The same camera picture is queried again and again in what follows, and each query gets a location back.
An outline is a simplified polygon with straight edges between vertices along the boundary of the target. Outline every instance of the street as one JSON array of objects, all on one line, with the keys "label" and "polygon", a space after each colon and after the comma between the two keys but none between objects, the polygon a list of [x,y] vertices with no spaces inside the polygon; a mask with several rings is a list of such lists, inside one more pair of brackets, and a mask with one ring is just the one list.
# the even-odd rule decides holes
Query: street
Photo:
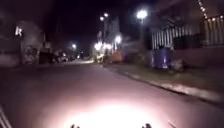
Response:
[{"label": "street", "polygon": [[0,103],[12,128],[224,127],[218,107],[97,64],[10,70],[0,79]]}]

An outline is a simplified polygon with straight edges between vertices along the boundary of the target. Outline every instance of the sidewalk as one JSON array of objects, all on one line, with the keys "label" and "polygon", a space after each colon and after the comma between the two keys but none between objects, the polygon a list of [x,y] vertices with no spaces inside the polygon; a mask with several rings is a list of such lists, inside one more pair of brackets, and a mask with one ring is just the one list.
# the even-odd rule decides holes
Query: sidewalk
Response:
[{"label": "sidewalk", "polygon": [[185,73],[174,73],[172,71],[126,64],[111,64],[105,67],[167,90],[191,95],[214,103],[224,103],[224,79],[221,78],[224,75],[217,74],[213,70],[213,72],[188,70]]}]

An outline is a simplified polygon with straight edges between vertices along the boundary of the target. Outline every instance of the street light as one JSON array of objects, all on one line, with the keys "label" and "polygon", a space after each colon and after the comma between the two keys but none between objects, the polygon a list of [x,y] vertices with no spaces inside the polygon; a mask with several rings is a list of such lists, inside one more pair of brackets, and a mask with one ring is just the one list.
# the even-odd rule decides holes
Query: street light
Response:
[{"label": "street light", "polygon": [[109,16],[109,14],[108,14],[108,13],[104,13],[104,16],[105,16],[105,17],[108,17],[108,16]]},{"label": "street light", "polygon": [[100,17],[100,20],[101,20],[101,21],[104,21],[104,17],[101,16],[101,17]]},{"label": "street light", "polygon": [[120,35],[117,35],[117,36],[115,37],[115,43],[120,44],[120,43],[121,43],[121,40],[122,40],[122,38],[121,38]]},{"label": "street light", "polygon": [[137,19],[140,19],[142,22],[148,16],[148,11],[145,9],[141,9],[137,12]]},{"label": "street light", "polygon": [[76,44],[72,44],[72,48],[76,49],[77,48]]},{"label": "street light", "polygon": [[140,42],[142,43],[142,47],[144,48],[144,20],[148,16],[148,11],[146,9],[141,9],[137,12],[137,19],[141,20],[141,26],[140,26]]}]

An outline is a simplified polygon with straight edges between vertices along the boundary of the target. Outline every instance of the lamp post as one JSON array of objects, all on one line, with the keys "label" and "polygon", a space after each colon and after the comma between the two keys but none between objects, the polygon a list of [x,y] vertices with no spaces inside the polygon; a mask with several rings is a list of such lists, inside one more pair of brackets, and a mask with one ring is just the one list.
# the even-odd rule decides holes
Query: lamp post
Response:
[{"label": "lamp post", "polygon": [[103,22],[103,37],[102,42],[105,43],[105,36],[106,36],[106,27],[107,27],[107,19],[109,17],[108,13],[104,13],[103,16],[100,16],[100,21]]},{"label": "lamp post", "polygon": [[148,16],[148,11],[146,9],[141,9],[137,12],[136,18],[141,21],[140,25],[140,41],[144,46],[144,21]]}]

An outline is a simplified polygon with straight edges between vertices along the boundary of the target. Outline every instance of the metal fence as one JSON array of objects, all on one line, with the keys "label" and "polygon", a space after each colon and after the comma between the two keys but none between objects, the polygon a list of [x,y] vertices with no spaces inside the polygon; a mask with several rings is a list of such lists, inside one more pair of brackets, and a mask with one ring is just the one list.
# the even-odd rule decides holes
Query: metal fence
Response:
[{"label": "metal fence", "polygon": [[173,49],[174,38],[182,36],[193,36],[200,34],[203,36],[201,43],[203,47],[224,45],[224,21],[223,16],[204,20],[202,26],[184,25],[173,27],[152,33],[152,47],[158,49],[159,46]]},{"label": "metal fence", "polygon": [[224,45],[223,16],[214,17],[204,21],[205,41],[204,46]]}]

